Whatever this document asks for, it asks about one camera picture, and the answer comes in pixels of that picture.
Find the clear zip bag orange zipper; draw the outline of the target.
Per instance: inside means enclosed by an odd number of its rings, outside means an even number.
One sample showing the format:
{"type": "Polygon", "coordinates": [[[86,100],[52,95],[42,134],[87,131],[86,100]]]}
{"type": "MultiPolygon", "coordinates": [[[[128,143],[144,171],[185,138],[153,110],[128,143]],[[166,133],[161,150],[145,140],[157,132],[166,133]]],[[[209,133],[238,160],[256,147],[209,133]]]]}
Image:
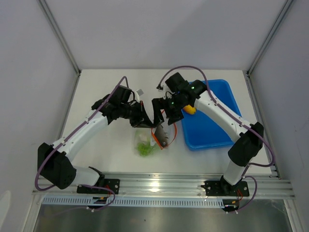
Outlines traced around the clear zip bag orange zipper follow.
{"type": "Polygon", "coordinates": [[[177,137],[175,123],[168,125],[168,119],[164,110],[161,110],[164,122],[156,128],[138,128],[133,137],[135,154],[140,157],[149,157],[155,153],[167,150],[177,137]]]}

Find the grey fish toy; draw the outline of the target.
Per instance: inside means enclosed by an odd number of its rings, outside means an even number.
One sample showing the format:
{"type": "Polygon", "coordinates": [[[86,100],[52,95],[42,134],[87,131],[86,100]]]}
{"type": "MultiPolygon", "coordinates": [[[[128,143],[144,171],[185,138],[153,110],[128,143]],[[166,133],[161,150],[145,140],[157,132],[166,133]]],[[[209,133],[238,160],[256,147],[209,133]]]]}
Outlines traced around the grey fish toy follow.
{"type": "Polygon", "coordinates": [[[169,144],[169,136],[164,131],[164,127],[162,125],[159,125],[156,127],[154,131],[154,139],[157,142],[157,144],[160,146],[161,149],[165,148],[169,144]]]}

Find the yellow orange pepper toy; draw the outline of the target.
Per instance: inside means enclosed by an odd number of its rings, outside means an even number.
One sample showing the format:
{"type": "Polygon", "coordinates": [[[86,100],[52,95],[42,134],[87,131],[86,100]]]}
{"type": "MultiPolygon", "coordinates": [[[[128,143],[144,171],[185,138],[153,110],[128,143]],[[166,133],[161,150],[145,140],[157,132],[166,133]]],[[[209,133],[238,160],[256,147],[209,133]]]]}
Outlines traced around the yellow orange pepper toy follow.
{"type": "Polygon", "coordinates": [[[185,106],[183,110],[190,115],[194,115],[197,112],[196,108],[192,107],[191,105],[185,106]]]}

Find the green grapes toy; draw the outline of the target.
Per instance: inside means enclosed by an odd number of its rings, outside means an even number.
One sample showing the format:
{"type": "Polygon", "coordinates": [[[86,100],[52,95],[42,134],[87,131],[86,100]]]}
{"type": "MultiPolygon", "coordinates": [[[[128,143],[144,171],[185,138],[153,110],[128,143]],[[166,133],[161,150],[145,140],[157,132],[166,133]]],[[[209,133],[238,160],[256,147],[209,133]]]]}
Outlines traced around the green grapes toy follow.
{"type": "Polygon", "coordinates": [[[151,145],[150,143],[138,143],[136,150],[141,157],[152,155],[159,149],[158,145],[151,145]]]}

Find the white green cabbage toy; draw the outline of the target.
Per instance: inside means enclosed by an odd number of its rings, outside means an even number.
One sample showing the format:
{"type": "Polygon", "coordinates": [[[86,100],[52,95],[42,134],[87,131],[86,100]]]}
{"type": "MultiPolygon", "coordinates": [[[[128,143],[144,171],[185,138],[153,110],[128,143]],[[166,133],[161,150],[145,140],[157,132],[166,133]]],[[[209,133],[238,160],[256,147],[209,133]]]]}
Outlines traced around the white green cabbage toy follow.
{"type": "Polygon", "coordinates": [[[137,130],[136,140],[138,143],[149,143],[152,139],[150,130],[137,130]]]}

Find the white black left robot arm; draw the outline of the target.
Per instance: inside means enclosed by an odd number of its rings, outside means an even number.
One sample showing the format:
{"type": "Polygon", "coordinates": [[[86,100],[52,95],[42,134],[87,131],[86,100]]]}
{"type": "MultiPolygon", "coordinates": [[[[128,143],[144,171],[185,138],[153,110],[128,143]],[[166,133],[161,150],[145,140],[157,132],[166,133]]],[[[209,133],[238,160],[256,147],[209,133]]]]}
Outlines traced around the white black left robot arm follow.
{"type": "Polygon", "coordinates": [[[134,128],[154,128],[161,120],[159,102],[152,100],[154,116],[149,118],[143,101],[130,100],[133,92],[118,86],[112,93],[96,101],[85,119],[68,135],[52,144],[42,143],[38,148],[36,176],[42,176],[53,187],[65,189],[71,184],[86,185],[93,193],[104,190],[103,174],[93,167],[73,166],[79,150],[101,129],[118,118],[128,119],[134,128]]]}

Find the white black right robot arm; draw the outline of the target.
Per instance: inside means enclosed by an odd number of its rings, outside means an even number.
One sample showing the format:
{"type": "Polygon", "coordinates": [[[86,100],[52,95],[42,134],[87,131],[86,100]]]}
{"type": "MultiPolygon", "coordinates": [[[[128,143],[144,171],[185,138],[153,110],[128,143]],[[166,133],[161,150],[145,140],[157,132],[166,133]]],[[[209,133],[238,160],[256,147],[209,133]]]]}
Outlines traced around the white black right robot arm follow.
{"type": "Polygon", "coordinates": [[[171,96],[154,102],[159,106],[157,112],[165,111],[168,125],[183,120],[183,108],[190,105],[214,121],[233,141],[228,151],[230,161],[220,183],[224,194],[233,194],[263,146],[263,125],[252,124],[227,107],[210,89],[207,80],[188,82],[177,72],[165,81],[163,90],[171,96]]]}

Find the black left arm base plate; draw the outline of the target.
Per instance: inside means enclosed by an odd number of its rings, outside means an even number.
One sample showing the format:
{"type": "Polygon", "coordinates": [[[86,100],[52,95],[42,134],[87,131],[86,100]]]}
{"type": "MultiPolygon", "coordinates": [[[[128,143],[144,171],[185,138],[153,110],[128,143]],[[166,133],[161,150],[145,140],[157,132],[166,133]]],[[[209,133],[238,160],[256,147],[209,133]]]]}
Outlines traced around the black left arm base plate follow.
{"type": "Polygon", "coordinates": [[[88,188],[85,186],[80,186],[77,188],[77,193],[79,194],[111,194],[110,191],[106,189],[112,190],[116,195],[119,193],[120,188],[120,179],[104,179],[100,183],[96,184],[97,187],[100,188],[88,188]]]}

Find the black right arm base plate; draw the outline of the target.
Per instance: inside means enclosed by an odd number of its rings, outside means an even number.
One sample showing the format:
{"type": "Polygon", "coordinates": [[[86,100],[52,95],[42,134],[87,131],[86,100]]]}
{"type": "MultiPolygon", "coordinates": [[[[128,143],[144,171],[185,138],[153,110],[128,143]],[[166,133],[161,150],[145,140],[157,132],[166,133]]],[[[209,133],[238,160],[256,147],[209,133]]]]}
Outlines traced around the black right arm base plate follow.
{"type": "Polygon", "coordinates": [[[224,183],[221,180],[207,180],[200,186],[206,192],[206,196],[222,196],[222,197],[249,197],[249,188],[246,181],[239,181],[236,185],[224,183]]]}

